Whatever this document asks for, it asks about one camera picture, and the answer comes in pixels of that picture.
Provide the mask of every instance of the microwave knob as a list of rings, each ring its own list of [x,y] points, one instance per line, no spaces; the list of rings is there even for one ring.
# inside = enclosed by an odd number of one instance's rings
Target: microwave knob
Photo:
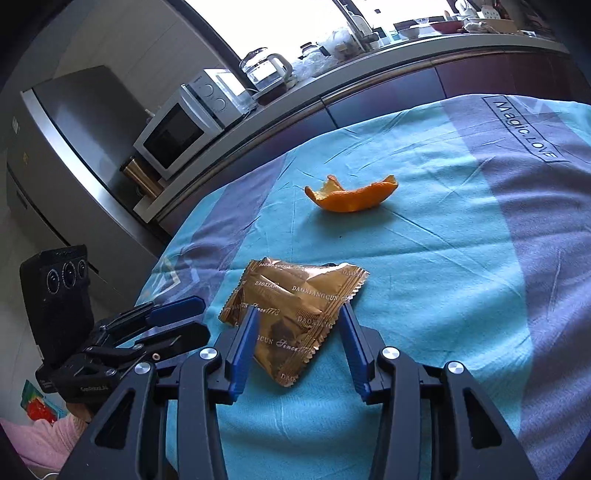
[[[223,98],[216,98],[212,102],[212,108],[214,112],[221,112],[226,108],[226,101]]]
[[[204,97],[209,97],[211,95],[213,95],[213,86],[210,85],[209,83],[206,83],[205,85],[201,85],[199,87],[199,95],[203,95]]]

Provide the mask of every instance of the metal screw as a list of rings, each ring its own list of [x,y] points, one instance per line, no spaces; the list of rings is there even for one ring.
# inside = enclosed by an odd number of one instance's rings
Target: metal screw
[[[148,362],[140,362],[134,367],[134,372],[138,375],[146,374],[150,371],[150,364]]]
[[[396,360],[400,356],[400,351],[393,346],[387,346],[382,350],[382,355],[388,360]]]
[[[447,369],[451,373],[459,375],[464,371],[464,366],[460,362],[449,362],[447,364]]]
[[[199,352],[199,356],[204,360],[211,360],[212,358],[215,358],[216,355],[217,350],[215,348],[210,347],[204,348]]]

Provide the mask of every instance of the gold foil wrapper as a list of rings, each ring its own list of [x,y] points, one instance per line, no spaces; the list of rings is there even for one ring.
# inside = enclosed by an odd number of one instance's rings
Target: gold foil wrapper
[[[279,385],[290,387],[367,276],[348,263],[318,267],[268,257],[251,260],[219,319],[235,326],[249,305],[257,307],[255,359]]]

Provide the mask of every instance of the microwave door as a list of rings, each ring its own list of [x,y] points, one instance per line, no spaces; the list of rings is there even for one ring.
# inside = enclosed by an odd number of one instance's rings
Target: microwave door
[[[168,179],[220,133],[217,122],[181,87],[150,121],[135,148]]]

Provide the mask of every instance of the window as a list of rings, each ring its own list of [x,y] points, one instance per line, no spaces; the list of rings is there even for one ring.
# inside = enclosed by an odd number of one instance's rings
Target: window
[[[332,0],[186,0],[243,59],[259,48],[287,60],[306,42],[324,40],[347,20]]]
[[[372,28],[391,31],[395,23],[440,17],[452,11],[447,0],[352,0]]]

